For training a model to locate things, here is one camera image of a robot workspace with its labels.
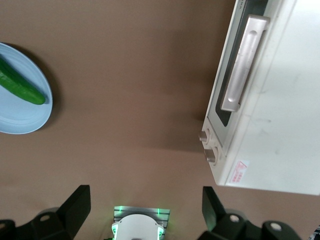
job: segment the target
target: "oven door handle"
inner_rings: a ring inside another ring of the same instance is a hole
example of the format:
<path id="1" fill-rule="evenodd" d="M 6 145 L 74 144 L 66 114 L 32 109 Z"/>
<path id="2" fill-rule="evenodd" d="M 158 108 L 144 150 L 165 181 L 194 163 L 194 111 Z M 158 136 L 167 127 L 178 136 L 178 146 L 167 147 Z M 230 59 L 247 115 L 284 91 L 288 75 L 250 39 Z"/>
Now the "oven door handle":
<path id="1" fill-rule="evenodd" d="M 236 54 L 231 75 L 221 103 L 221 109 L 238 111 L 240 98 L 254 60 L 263 32 L 270 22 L 269 17 L 249 15 L 242 40 Z"/>

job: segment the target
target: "oven door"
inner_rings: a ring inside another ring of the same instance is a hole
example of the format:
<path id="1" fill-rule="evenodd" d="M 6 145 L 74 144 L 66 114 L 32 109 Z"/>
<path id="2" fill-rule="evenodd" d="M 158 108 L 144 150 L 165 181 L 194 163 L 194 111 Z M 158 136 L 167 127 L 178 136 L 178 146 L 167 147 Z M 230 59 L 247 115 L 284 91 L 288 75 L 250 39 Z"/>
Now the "oven door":
<path id="1" fill-rule="evenodd" d="M 269 18 L 263 16 L 268 0 L 238 0 L 235 3 L 215 87 L 207 112 L 222 150 L 230 145 L 235 115 L 241 100 L 250 68 Z"/>

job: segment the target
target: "plate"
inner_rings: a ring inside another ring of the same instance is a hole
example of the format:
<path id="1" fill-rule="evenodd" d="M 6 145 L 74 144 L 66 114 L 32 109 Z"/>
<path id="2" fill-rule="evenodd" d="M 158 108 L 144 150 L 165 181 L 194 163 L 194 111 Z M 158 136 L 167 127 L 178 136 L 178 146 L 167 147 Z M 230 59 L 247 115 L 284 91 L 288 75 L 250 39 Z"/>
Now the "plate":
<path id="1" fill-rule="evenodd" d="M 27 134 L 38 130 L 47 122 L 53 105 L 46 77 L 27 56 L 4 43 L 0 43 L 0 57 L 45 97 L 44 104 L 36 105 L 15 96 L 0 85 L 0 132 Z"/>

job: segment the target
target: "cucumber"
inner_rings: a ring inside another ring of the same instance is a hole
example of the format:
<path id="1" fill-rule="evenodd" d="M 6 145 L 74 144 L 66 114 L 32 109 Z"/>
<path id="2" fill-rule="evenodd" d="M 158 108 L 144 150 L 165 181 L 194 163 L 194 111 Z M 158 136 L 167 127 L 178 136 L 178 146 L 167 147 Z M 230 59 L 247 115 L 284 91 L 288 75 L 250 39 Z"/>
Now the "cucumber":
<path id="1" fill-rule="evenodd" d="M 17 97 L 32 104 L 42 105 L 46 98 L 23 76 L 0 57 L 0 85 Z"/>

